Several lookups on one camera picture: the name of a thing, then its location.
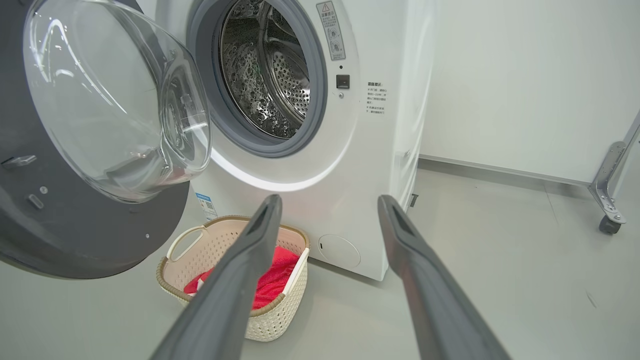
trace stainless steel drum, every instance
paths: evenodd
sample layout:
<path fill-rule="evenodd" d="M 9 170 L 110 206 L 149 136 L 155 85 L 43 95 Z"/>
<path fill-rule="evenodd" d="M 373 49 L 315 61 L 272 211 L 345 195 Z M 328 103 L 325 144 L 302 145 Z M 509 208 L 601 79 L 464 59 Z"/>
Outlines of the stainless steel drum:
<path fill-rule="evenodd" d="M 296 34 L 262 0 L 240 0 L 220 41 L 225 86 L 244 117 L 277 138 L 295 135 L 309 106 L 309 73 Z"/>

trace washing machine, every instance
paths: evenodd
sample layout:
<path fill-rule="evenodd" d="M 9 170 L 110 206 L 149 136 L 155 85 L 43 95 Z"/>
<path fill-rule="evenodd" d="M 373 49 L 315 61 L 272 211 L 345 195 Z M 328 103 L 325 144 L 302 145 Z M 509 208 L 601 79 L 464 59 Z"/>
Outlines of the washing machine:
<path fill-rule="evenodd" d="M 167 240 L 190 181 L 208 219 L 279 193 L 311 257 L 382 280 L 376 199 L 412 199 L 434 0 L 7 6 L 5 259 L 124 271 Z"/>

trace instruction label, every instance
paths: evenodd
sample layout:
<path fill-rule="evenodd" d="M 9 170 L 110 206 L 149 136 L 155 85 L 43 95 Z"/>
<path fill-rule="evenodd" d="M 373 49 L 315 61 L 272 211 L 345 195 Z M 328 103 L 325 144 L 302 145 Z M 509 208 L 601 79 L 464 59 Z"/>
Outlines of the instruction label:
<path fill-rule="evenodd" d="M 387 89 L 382 83 L 367 83 L 367 113 L 384 115 L 387 107 Z"/>
<path fill-rule="evenodd" d="M 335 9 L 333 9 L 333 2 L 319 3 L 316 8 L 318 9 L 318 14 L 320 14 L 320 20 L 322 20 L 326 41 L 329 43 L 331 61 L 346 59 L 340 24 L 338 24 L 338 17 L 335 14 Z"/>
<path fill-rule="evenodd" d="M 200 201 L 200 206 L 202 207 L 202 211 L 204 211 L 204 216 L 207 218 L 207 221 L 217 218 L 218 213 L 213 207 L 211 198 L 206 195 L 202 195 L 201 193 L 196 193 L 196 196 L 198 197 L 198 201 Z"/>

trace white wall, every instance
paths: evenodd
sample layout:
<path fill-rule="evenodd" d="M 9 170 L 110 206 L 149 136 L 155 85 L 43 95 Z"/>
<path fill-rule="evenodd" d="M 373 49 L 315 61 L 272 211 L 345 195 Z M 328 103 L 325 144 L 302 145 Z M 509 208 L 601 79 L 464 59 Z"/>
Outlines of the white wall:
<path fill-rule="evenodd" d="M 441 5 L 420 154 L 590 182 L 640 109 L 640 1 Z"/>

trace basket handle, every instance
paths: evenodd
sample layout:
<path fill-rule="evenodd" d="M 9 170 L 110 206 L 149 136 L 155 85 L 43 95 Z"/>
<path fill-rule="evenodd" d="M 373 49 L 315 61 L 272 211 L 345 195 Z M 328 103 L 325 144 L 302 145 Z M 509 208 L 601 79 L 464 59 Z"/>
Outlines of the basket handle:
<path fill-rule="evenodd" d="M 171 246 L 169 247 L 169 250 L 167 250 L 166 252 L 166 258 L 170 263 L 174 263 L 176 261 L 178 261 L 182 255 L 184 255 L 185 252 L 187 252 L 192 246 L 194 246 L 200 239 L 202 239 L 202 234 L 200 234 L 200 236 L 196 239 L 196 241 L 194 241 L 188 248 L 187 250 L 185 250 L 182 254 L 180 254 L 180 256 L 178 256 L 177 259 L 173 259 L 173 251 L 175 250 L 175 247 L 178 246 L 178 244 L 187 237 L 187 235 L 193 233 L 194 231 L 204 231 L 204 229 L 206 229 L 206 227 L 204 225 L 200 225 L 200 226 L 196 226 L 196 227 L 192 227 L 191 229 L 188 229 L 186 231 L 184 231 L 182 234 L 178 235 L 178 237 L 173 241 L 173 244 L 171 244 Z"/>
<path fill-rule="evenodd" d="M 300 255 L 300 258 L 296 263 L 296 267 L 293 268 L 293 272 L 291 272 L 292 274 L 294 274 L 294 276 L 289 277 L 289 280 L 287 280 L 287 284 L 284 286 L 284 290 L 282 290 L 282 293 L 284 294 L 284 296 L 287 296 L 289 294 L 293 285 L 298 281 L 298 278 L 302 273 L 302 267 L 307 262 L 308 257 L 309 257 L 309 248 L 307 247 L 302 252 L 302 255 Z"/>

